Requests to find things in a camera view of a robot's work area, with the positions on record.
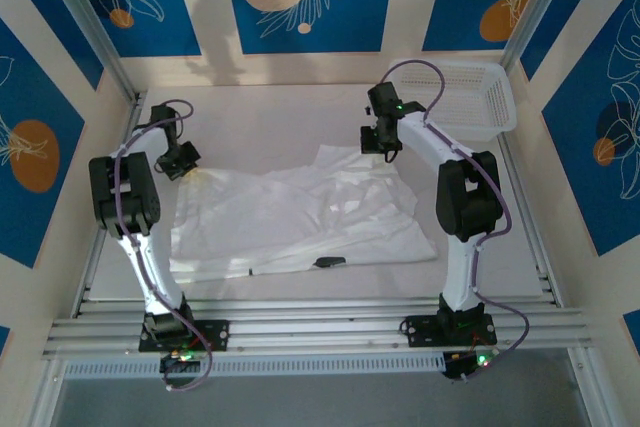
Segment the plastic basket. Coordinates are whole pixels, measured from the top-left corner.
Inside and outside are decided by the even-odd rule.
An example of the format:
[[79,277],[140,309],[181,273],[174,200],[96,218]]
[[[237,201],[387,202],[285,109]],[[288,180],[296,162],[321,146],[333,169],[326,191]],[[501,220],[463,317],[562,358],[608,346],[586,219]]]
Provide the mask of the plastic basket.
[[[516,106],[502,66],[493,62],[424,60],[437,65],[446,81],[444,94],[429,118],[454,139],[486,142],[515,128]],[[388,80],[404,102],[416,100],[425,107],[440,89],[438,75],[423,64],[403,65]]]

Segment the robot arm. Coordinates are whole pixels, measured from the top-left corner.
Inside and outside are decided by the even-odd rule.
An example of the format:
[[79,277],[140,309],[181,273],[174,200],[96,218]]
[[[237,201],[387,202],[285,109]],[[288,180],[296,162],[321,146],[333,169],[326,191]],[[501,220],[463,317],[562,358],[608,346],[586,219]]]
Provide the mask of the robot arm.
[[492,319],[484,313],[472,277],[477,243],[495,229],[503,211],[491,186],[468,160],[472,158],[499,188],[495,157],[458,144],[425,119],[422,105],[403,103],[391,82],[371,89],[369,100],[377,121],[374,127],[360,130],[362,153],[384,154],[392,162],[407,145],[438,175],[436,215],[448,236],[447,280],[437,316],[408,318],[407,322],[413,321],[414,329],[423,329],[422,338],[428,341],[420,346],[468,346],[477,335],[495,344]]
[[[489,152],[474,153],[456,144],[435,124],[425,123],[425,109],[417,102],[403,104],[389,82],[371,89],[369,98],[377,123],[373,128],[362,127],[362,152],[385,154],[390,162],[393,158],[389,160],[388,154],[393,153],[395,157],[406,144],[438,172],[436,213],[449,238],[449,266],[437,319],[425,324],[433,342],[425,346],[468,346],[476,332],[482,333],[489,343],[495,343],[491,317],[484,314],[484,304],[473,291],[471,277],[476,242],[495,228],[502,209],[486,182],[459,152],[472,156],[499,185],[495,158]],[[153,107],[151,124],[175,116],[172,108],[162,104]],[[160,206],[176,198],[178,185],[173,181],[193,169],[199,155],[190,143],[178,144],[174,123],[139,128],[148,132],[122,158],[120,188],[124,219],[139,244],[142,262],[138,262],[135,248],[123,236],[115,211],[116,153],[90,162],[94,210],[98,223],[129,256],[144,293],[140,350],[148,336],[153,343],[151,350],[170,351],[172,346],[181,345],[189,334],[171,315],[167,304],[184,318],[191,321],[193,317],[169,270],[171,219],[161,220]],[[477,187],[467,191],[468,182]],[[158,293],[166,304],[158,301]]]

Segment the black mounting bracket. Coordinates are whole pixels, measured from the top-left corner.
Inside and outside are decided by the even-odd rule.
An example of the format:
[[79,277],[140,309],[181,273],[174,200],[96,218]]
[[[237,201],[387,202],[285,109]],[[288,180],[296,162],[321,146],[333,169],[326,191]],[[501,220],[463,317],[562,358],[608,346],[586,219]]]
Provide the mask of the black mounting bracket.
[[409,347],[471,347],[480,339],[485,346],[496,345],[493,319],[484,313],[481,302],[469,310],[453,311],[440,294],[436,315],[411,315],[401,324]]
[[402,103],[391,82],[378,84],[368,92],[373,114],[378,118],[375,127],[360,127],[360,149],[363,154],[387,154],[402,150],[398,139],[398,120],[413,112],[426,109],[418,102]]
[[[214,352],[226,352],[229,342],[228,320],[194,320],[191,322],[196,329],[209,342]],[[139,352],[172,352],[175,350],[190,350],[192,352],[204,352],[206,349],[202,342],[196,341],[197,337],[189,333],[183,337],[174,337],[170,341],[158,342],[154,340],[143,327],[140,334]]]
[[[229,338],[229,322],[226,320],[193,320],[191,308],[184,295],[178,313],[191,322],[204,335],[212,350],[226,351]],[[140,352],[173,352],[206,350],[202,342],[173,314],[145,313],[140,334]]]

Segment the purple cable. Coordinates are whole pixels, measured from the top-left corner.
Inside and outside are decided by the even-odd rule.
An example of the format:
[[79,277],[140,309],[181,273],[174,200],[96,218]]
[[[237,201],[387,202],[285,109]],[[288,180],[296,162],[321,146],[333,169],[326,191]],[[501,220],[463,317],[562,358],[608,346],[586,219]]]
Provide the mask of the purple cable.
[[142,252],[140,252],[140,244],[133,237],[133,235],[131,234],[131,232],[129,231],[125,223],[124,215],[122,212],[122,192],[120,189],[120,179],[121,179],[120,170],[121,170],[122,157],[133,146],[133,144],[135,144],[138,141],[138,139],[140,139],[140,137],[145,135],[150,130],[155,129],[156,127],[170,124],[172,122],[178,122],[180,120],[185,120],[193,115],[195,109],[193,105],[190,102],[187,102],[186,100],[171,99],[163,102],[161,105],[168,105],[175,102],[187,105],[189,107],[189,113],[185,115],[178,115],[177,117],[174,117],[172,119],[159,120],[158,122],[154,122],[153,124],[146,126],[144,129],[138,132],[135,132],[134,135],[131,137],[131,139],[129,139],[118,151],[118,154],[116,155],[116,159],[115,159],[115,166],[114,166],[114,184],[115,184],[114,188],[115,188],[115,200],[116,200],[116,215],[118,217],[118,223],[120,224],[120,229],[122,229],[122,233],[124,234],[125,237],[127,237],[127,239],[129,239],[129,242],[131,242],[131,246],[135,250],[136,260],[138,261],[138,269],[140,270],[140,274],[142,276],[142,279],[147,289],[149,289],[149,291],[153,294],[156,300],[160,304],[162,304],[162,306],[165,309],[167,309],[171,313],[171,315],[173,315],[174,318],[176,318],[187,329],[189,329],[196,337],[198,337],[198,339],[200,340],[200,342],[202,342],[202,345],[207,351],[207,357],[209,362],[207,363],[207,368],[205,369],[205,372],[202,374],[202,376],[200,376],[196,380],[193,380],[182,387],[172,386],[168,380],[168,375],[171,369],[165,370],[163,381],[167,385],[167,390],[173,391],[173,392],[187,392],[189,390],[193,390],[196,387],[200,386],[209,377],[209,373],[211,372],[211,368],[213,366],[213,352],[211,351],[211,346],[209,345],[209,342],[204,337],[204,335],[202,335],[202,333],[191,322],[189,322],[189,320],[184,318],[176,309],[171,307],[171,304],[169,303],[167,298],[164,295],[162,295],[162,293],[151,281],[151,278],[149,277],[149,273],[147,272],[147,269],[144,266],[144,258],[142,256]]
[[394,65],[389,70],[387,70],[387,72],[385,72],[385,74],[382,76],[382,79],[380,80],[380,83],[382,84],[385,80],[387,80],[387,77],[389,77],[391,72],[393,72],[394,70],[398,69],[399,67],[402,67],[403,65],[407,65],[407,64],[422,64],[422,65],[426,65],[427,67],[431,67],[433,69],[433,71],[436,74],[438,74],[438,77],[440,77],[440,91],[438,92],[438,95],[436,95],[436,98],[431,101],[431,103],[427,107],[427,110],[424,113],[424,119],[427,120],[427,116],[431,112],[431,109],[433,109],[435,107],[435,105],[440,101],[440,98],[442,98],[442,94],[444,94],[444,87],[446,85],[446,83],[444,81],[444,74],[442,73],[442,71],[436,65],[432,64],[428,60],[422,60],[422,59],[403,60],[402,62],[398,62],[396,65]]
[[[507,225],[506,225],[506,227],[504,229],[502,229],[502,230],[500,230],[498,232],[491,232],[489,234],[486,234],[484,237],[482,237],[482,238],[480,238],[480,240],[478,240],[478,242],[476,243],[476,249],[475,249],[475,251],[473,253],[473,260],[472,260],[472,263],[471,263],[471,288],[472,288],[473,292],[476,294],[476,297],[478,297],[485,304],[489,304],[489,305],[492,305],[494,307],[498,307],[500,309],[507,310],[507,311],[509,311],[509,312],[511,312],[513,314],[518,315],[519,317],[522,318],[522,320],[524,320],[524,331],[522,332],[522,335],[518,338],[518,340],[516,340],[512,345],[510,345],[507,350],[501,352],[500,354],[498,354],[493,359],[493,361],[489,364],[490,366],[493,366],[493,364],[496,362],[496,360],[500,359],[503,356],[503,354],[507,354],[509,352],[513,352],[516,348],[518,348],[518,346],[520,344],[522,344],[522,342],[524,342],[524,339],[526,339],[527,335],[529,335],[529,329],[530,329],[529,319],[527,318],[527,316],[524,313],[522,313],[521,311],[519,311],[518,309],[516,309],[514,307],[511,307],[510,305],[503,304],[501,302],[497,302],[497,301],[492,300],[492,299],[490,299],[488,297],[485,297],[484,295],[482,295],[478,291],[478,262],[480,260],[480,250],[479,250],[479,248],[487,240],[493,239],[495,237],[500,237],[501,235],[505,235],[509,231],[511,231],[511,228],[513,226],[513,219],[511,218],[511,212],[509,211],[509,206],[507,205],[507,202],[504,200],[504,197],[502,196],[502,192],[500,192],[500,188],[496,185],[496,183],[493,181],[493,179],[487,173],[487,171],[485,171],[480,166],[480,164],[478,164],[471,156],[467,155],[465,152],[463,152],[460,149],[454,148],[453,142],[451,142],[449,140],[449,138],[446,135],[444,135],[442,132],[440,132],[433,124],[427,123],[427,117],[429,116],[429,113],[431,112],[431,109],[433,109],[433,107],[438,103],[438,101],[442,97],[442,94],[444,93],[444,89],[445,89],[445,85],[446,85],[446,82],[445,82],[445,79],[444,79],[444,74],[438,68],[438,66],[436,66],[435,64],[433,64],[431,62],[428,62],[426,60],[421,60],[421,59],[405,60],[405,61],[399,62],[396,65],[394,65],[393,67],[391,67],[382,76],[382,80],[380,81],[380,83],[383,83],[387,79],[389,74],[391,74],[391,72],[393,72],[397,68],[402,67],[403,65],[407,65],[407,64],[423,64],[423,65],[426,65],[427,67],[430,67],[431,69],[433,69],[435,71],[435,73],[438,74],[438,77],[440,77],[440,91],[438,92],[438,95],[436,95],[436,98],[433,99],[431,104],[429,104],[429,106],[427,107],[427,109],[426,109],[426,111],[424,113],[424,117],[423,117],[424,125],[425,125],[425,127],[427,129],[429,129],[436,136],[438,136],[438,138],[440,140],[442,140],[445,144],[447,144],[452,149],[453,152],[455,152],[456,154],[462,156],[462,158],[467,160],[473,166],[473,168],[475,170],[477,170],[480,173],[480,175],[482,175],[484,180],[489,184],[489,187],[491,187],[491,190],[493,190],[493,193],[496,195],[496,198],[498,199],[498,202],[500,202],[500,205],[502,206],[502,210],[504,211],[504,215],[505,215],[506,220],[507,220]],[[471,379],[471,378],[479,375],[484,370],[486,370],[486,368],[476,370],[472,374],[466,376],[465,380]]]
[[[471,289],[476,294],[476,297],[478,297],[480,300],[482,300],[485,304],[489,304],[489,305],[492,305],[494,307],[498,307],[498,308],[503,309],[503,310],[508,310],[509,312],[518,315],[519,317],[522,318],[522,320],[524,320],[524,331],[522,332],[522,335],[518,338],[518,340],[516,340],[513,344],[511,344],[507,350],[503,351],[501,354],[497,355],[493,359],[493,361],[489,364],[490,366],[493,366],[498,359],[503,358],[502,355],[507,354],[508,352],[513,352],[515,349],[517,349],[518,346],[520,344],[522,344],[522,342],[524,342],[524,339],[527,337],[527,335],[529,335],[529,329],[530,329],[529,319],[521,311],[519,311],[515,307],[511,307],[510,305],[503,304],[501,302],[497,302],[497,301],[492,300],[492,299],[490,299],[488,297],[485,297],[484,295],[482,295],[478,291],[478,263],[479,263],[479,260],[480,260],[480,250],[479,250],[479,248],[487,240],[493,239],[495,237],[500,237],[501,235],[505,235],[509,231],[511,231],[511,228],[513,227],[513,219],[511,218],[511,212],[509,211],[509,207],[507,206],[507,202],[506,202],[506,200],[504,200],[502,192],[500,192],[500,188],[496,185],[496,183],[493,181],[493,179],[487,173],[487,171],[484,170],[480,166],[480,164],[478,164],[478,162],[476,162],[475,159],[473,159],[466,152],[463,152],[461,149],[454,148],[453,143],[447,138],[447,136],[444,135],[442,132],[440,132],[433,124],[427,124],[426,127],[431,132],[433,132],[435,135],[437,135],[438,138],[440,138],[440,140],[442,140],[445,144],[447,144],[449,147],[451,147],[453,152],[455,152],[456,154],[462,156],[471,165],[473,165],[473,168],[475,170],[477,170],[480,173],[480,175],[482,175],[484,180],[489,184],[489,187],[491,187],[491,190],[493,190],[493,193],[498,198],[498,202],[500,202],[500,205],[502,206],[502,210],[504,211],[504,215],[505,215],[506,220],[507,220],[507,225],[506,225],[506,227],[504,229],[499,230],[497,232],[491,232],[489,234],[486,234],[484,237],[481,237],[480,240],[478,240],[478,242],[476,243],[476,249],[475,249],[475,251],[473,253],[473,260],[472,260],[472,263],[471,263]],[[480,374],[480,372],[482,372],[484,370],[485,369],[478,369],[475,372],[471,373],[470,375],[466,376],[466,379],[467,380],[468,379],[472,379],[473,377],[477,376],[478,374]]]

